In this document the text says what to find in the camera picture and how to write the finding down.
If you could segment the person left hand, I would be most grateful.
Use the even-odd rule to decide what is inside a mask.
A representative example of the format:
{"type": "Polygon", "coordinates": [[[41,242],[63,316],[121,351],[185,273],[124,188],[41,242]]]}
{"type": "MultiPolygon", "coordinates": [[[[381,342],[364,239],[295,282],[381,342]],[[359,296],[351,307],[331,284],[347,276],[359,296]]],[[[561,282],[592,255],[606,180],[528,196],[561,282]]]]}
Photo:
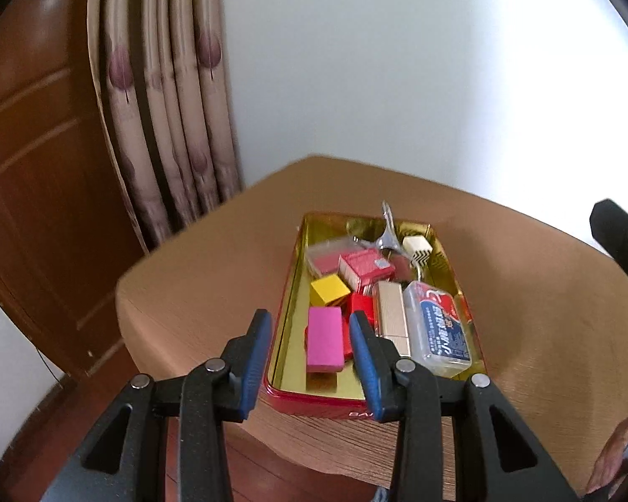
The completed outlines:
{"type": "Polygon", "coordinates": [[[620,475],[623,464],[623,453],[628,447],[628,417],[615,428],[602,448],[593,466],[585,493],[590,494],[601,487],[612,484],[620,475]]]}

